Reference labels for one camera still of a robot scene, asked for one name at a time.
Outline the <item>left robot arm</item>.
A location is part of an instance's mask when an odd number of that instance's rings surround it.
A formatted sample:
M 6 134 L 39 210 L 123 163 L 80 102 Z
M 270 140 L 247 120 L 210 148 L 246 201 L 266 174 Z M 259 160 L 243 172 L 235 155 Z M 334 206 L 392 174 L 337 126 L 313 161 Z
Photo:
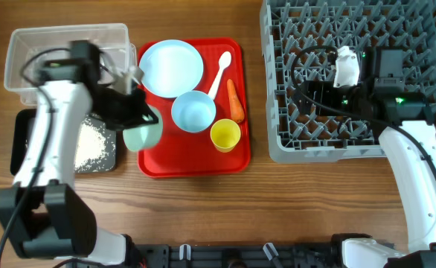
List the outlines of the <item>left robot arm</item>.
M 31 84 L 36 116 L 22 165 L 9 188 L 0 189 L 0 250 L 10 244 L 24 259 L 57 259 L 96 267 L 142 267 L 144 258 L 126 234 L 97 225 L 94 212 L 74 189 L 74 159 L 84 118 L 93 115 L 108 130 L 159 122 L 140 89 L 143 71 L 108 67 L 102 51 L 86 40 L 68 46 L 68 57 L 46 60 Z

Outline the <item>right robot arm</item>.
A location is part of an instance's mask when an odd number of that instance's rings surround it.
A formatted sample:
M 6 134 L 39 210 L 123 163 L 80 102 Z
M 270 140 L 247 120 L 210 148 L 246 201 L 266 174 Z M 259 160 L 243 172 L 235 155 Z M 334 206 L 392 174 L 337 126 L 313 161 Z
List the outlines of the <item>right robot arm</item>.
M 292 74 L 292 99 L 331 115 L 367 121 L 384 151 L 403 204 L 408 253 L 365 235 L 336 239 L 340 267 L 436 267 L 436 128 L 427 97 L 407 92 L 403 50 L 367 47 L 357 55 L 347 46 L 320 47 L 336 74 L 323 102 L 303 90 Z

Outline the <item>orange carrot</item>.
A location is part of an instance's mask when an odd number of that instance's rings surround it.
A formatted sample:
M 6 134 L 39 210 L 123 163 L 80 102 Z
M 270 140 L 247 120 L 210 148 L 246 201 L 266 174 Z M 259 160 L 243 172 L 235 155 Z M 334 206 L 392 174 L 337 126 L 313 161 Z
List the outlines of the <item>orange carrot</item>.
M 237 96 L 236 88 L 232 79 L 227 80 L 227 90 L 231 120 L 240 123 L 245 119 L 245 113 Z

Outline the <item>white rice grains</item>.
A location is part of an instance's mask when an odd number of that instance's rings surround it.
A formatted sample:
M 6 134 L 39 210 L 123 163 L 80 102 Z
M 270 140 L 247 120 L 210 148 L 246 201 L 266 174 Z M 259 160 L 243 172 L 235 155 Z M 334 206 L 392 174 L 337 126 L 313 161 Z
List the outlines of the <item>white rice grains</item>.
M 95 118 L 86 117 L 80 134 L 74 160 L 75 173 L 102 173 L 115 169 L 116 132 L 105 128 Z

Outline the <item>yellow plastic cup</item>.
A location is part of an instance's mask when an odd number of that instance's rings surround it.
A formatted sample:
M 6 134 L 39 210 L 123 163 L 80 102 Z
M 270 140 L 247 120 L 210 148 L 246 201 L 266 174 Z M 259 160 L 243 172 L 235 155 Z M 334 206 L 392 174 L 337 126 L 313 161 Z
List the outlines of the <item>yellow plastic cup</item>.
M 216 121 L 211 127 L 210 137 L 215 148 L 222 153 L 231 152 L 241 139 L 240 126 L 231 119 Z

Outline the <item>small light blue bowl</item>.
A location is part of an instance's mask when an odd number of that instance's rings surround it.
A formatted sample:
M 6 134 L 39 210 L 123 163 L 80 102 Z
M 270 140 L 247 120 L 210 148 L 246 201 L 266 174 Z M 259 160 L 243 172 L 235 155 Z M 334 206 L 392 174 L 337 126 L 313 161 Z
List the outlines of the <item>small light blue bowl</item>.
M 201 91 L 190 91 L 178 96 L 171 108 L 173 123 L 188 133 L 206 130 L 213 123 L 216 114 L 214 100 Z

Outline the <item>green bowl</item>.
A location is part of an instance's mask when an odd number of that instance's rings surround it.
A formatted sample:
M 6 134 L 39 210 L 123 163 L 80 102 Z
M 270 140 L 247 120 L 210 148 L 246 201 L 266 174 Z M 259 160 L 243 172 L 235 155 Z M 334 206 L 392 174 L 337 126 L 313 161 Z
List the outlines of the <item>green bowl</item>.
M 157 124 L 144 125 L 123 131 L 124 144 L 132 152 L 150 149 L 159 143 L 163 133 L 163 119 L 161 113 L 150 106 L 152 112 L 158 117 Z

